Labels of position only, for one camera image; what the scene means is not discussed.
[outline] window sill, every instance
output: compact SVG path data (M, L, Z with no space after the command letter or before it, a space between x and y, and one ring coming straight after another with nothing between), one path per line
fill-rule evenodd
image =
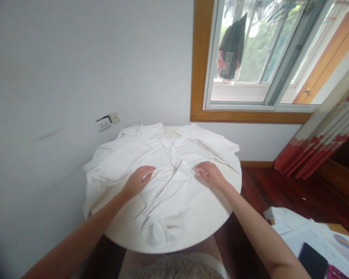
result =
M190 121L193 122L240 122L240 123L276 123L304 124L311 117L307 112L271 112L255 110L193 110Z

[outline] paper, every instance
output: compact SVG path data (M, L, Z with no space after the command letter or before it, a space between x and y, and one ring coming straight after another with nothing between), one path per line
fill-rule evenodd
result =
M273 219L275 224L283 224L296 229L310 224L310 220L284 207L270 207L263 212L266 219Z
M325 238L338 252L349 261L349 236L331 231L328 227L316 227L318 235Z
M343 274L349 277L349 261L339 253L325 238L321 238L311 225L303 226L282 235L292 252L299 256L303 243L306 242L321 254L328 264L334 265Z
M290 232L292 229L284 224L275 224L271 226L279 235Z

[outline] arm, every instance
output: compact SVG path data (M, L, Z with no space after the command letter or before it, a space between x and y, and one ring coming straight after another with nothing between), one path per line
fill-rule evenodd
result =
M215 164L203 162L196 167L206 182L227 197L245 234L272 278L310 278L283 239L226 181Z
M119 194L46 254L23 278L70 278L87 259L119 210L146 186L154 169L150 166L138 168Z

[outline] wall socket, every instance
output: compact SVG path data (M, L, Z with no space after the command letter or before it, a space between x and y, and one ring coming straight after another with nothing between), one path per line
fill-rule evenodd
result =
M97 129L97 131L103 132L104 130L108 129L111 127L111 121L110 118L105 117L102 118L94 123L94 127Z
M120 118L117 115L117 112L112 112L109 114L110 120L112 122L112 124L116 124L117 122L120 122Z

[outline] round table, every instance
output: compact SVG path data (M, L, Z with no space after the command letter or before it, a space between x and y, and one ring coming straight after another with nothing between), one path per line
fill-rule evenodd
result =
M175 133L175 130L178 128L180 127L165 127L164 137L168 139L180 138L180 136ZM241 175L227 165L219 163L216 163L216 165L227 181L240 193ZM119 193L127 180L128 177L123 179L118 186L108 188L102 198L93 207L92 214L95 214ZM192 180L190 180L190 186L191 183L196 182L196 178L193 177ZM196 216L193 218L184 237L175 246L156 249L149 246L143 240L141 232L134 221L138 214L145 208L145 204L140 195L135 196L120 210L105 231L105 235L121 247L135 252L148 254L176 252L198 244L211 236L226 222L232 212L232 208L228 201L217 189L206 188L191 201L189 206L195 211Z

